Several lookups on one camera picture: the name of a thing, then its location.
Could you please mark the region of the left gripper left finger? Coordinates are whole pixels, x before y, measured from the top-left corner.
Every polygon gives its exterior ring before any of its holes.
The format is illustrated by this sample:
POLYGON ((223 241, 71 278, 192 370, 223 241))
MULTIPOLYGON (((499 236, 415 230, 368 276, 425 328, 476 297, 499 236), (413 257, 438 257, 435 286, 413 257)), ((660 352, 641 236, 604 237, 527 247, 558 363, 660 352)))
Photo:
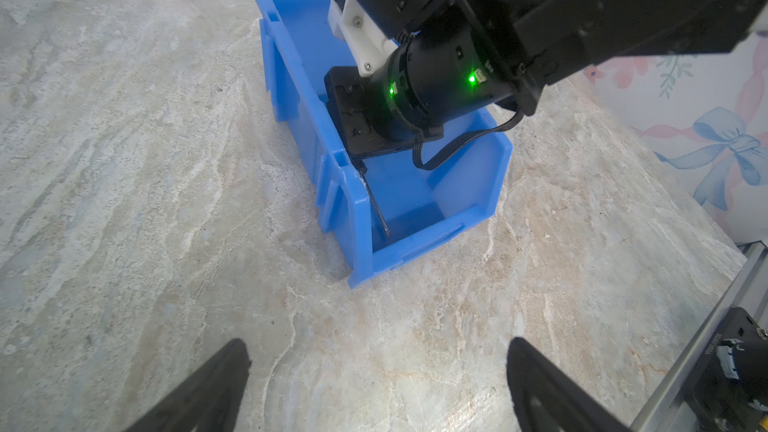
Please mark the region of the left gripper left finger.
POLYGON ((245 342, 230 340, 128 429, 234 430, 250 366, 245 342))

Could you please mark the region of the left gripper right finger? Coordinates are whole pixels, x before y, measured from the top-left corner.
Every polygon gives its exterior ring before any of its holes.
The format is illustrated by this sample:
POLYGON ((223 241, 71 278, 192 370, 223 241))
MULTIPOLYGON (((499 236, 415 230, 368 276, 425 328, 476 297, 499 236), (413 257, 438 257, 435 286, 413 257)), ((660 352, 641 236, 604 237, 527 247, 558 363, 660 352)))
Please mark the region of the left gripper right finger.
POLYGON ((628 429, 522 337, 510 342, 506 377, 514 412, 523 431, 628 429))

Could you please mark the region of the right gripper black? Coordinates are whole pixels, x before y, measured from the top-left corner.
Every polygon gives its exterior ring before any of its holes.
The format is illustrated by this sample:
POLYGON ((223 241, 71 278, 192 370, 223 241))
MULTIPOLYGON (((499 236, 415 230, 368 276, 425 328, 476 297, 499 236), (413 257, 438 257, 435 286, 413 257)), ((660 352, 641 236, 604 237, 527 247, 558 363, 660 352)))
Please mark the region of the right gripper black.
POLYGON ((362 77, 355 66, 336 66, 324 84, 328 112, 352 159, 406 151, 418 139, 444 136, 444 127, 429 122, 402 74, 362 77))

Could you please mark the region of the black handled screwdriver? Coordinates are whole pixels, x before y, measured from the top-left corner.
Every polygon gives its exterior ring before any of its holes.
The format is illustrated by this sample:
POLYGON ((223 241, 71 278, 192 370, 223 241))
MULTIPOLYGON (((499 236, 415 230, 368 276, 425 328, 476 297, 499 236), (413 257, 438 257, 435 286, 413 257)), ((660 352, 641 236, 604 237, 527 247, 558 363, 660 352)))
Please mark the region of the black handled screwdriver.
POLYGON ((366 178, 366 173, 367 173, 368 169, 367 169, 365 163, 362 160, 357 160, 355 162, 355 168, 357 169, 358 174, 360 175, 360 178, 361 178, 361 180, 362 180, 362 182, 364 184, 364 187, 366 189, 366 192, 367 192, 367 194, 369 196, 369 200, 370 200, 371 206, 373 207, 373 210, 374 210, 374 212, 376 214, 376 217, 377 217, 377 220, 378 220, 378 225, 380 226, 380 229, 382 230, 383 234, 386 237, 389 237, 390 236, 390 229, 389 229, 388 224, 387 224, 387 222, 386 222, 386 220, 384 218, 384 215, 382 214, 382 211, 381 211, 381 209, 380 209, 380 207, 379 207, 379 205, 378 205, 378 203, 376 201, 376 198, 375 198, 374 193, 373 193, 373 191, 372 191, 372 189, 370 187, 370 184, 369 184, 369 182, 368 182, 368 180, 366 178))

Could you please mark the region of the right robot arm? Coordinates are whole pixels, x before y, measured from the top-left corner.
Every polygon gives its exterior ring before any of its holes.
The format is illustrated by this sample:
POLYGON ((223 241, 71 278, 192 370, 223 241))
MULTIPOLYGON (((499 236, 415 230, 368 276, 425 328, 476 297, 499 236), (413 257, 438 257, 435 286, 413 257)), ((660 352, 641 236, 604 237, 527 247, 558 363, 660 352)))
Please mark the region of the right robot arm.
POLYGON ((767 0, 333 0, 354 31, 395 49, 326 75, 328 109, 353 159, 419 155, 447 122, 488 104, 504 130, 542 90, 615 57, 732 51, 767 0))

